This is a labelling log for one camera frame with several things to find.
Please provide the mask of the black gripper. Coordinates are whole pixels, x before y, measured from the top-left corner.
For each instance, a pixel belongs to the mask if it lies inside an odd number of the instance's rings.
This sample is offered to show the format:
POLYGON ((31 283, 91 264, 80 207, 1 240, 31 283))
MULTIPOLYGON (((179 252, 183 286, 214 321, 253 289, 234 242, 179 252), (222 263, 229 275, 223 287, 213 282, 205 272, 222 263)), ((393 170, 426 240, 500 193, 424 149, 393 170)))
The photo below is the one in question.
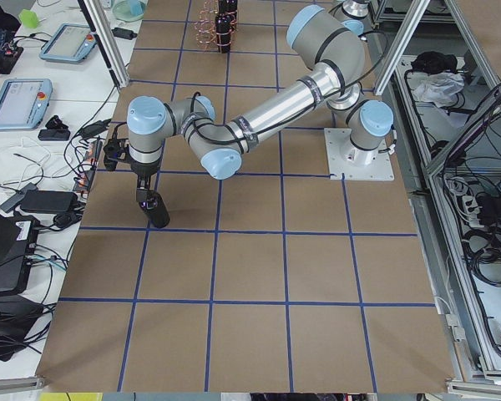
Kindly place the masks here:
POLYGON ((135 198, 139 204, 146 202, 146 190, 152 191, 152 175, 158 171, 158 162, 140 163, 133 160, 130 164, 131 170, 138 176, 135 191, 135 198))

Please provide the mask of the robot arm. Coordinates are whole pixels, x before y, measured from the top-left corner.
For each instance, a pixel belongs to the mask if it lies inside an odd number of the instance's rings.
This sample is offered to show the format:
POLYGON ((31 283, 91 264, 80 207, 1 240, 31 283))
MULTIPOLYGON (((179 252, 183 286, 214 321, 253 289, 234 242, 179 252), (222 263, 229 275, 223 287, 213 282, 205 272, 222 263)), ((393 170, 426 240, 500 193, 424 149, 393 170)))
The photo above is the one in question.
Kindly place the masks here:
POLYGON ((182 136, 210 176, 225 180, 241 167, 243 154, 322 105, 344 119, 351 130, 343 159, 354 166, 370 164, 392 131, 393 113, 382 101, 367 99, 358 87, 365 63, 362 17, 366 4, 345 1, 340 8, 335 16, 309 5, 293 18, 286 41, 309 74, 226 124, 215 124, 212 103, 199 94, 168 104, 149 96, 133 99, 127 112, 129 138, 124 153, 138 176, 138 202, 159 199, 149 184, 169 137, 182 136))
POLYGON ((347 20, 362 21, 368 15, 370 0, 344 0, 330 10, 330 14, 340 22, 347 20))

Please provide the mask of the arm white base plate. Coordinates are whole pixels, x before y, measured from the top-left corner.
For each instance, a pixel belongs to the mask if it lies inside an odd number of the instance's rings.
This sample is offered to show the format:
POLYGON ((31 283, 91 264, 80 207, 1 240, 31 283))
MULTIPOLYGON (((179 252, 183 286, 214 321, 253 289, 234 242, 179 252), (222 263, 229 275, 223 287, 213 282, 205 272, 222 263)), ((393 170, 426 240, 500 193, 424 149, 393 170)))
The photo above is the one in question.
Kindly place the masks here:
POLYGON ((386 140, 375 150, 359 150, 351 143, 351 130, 325 128, 326 157, 331 180, 393 181, 386 140))

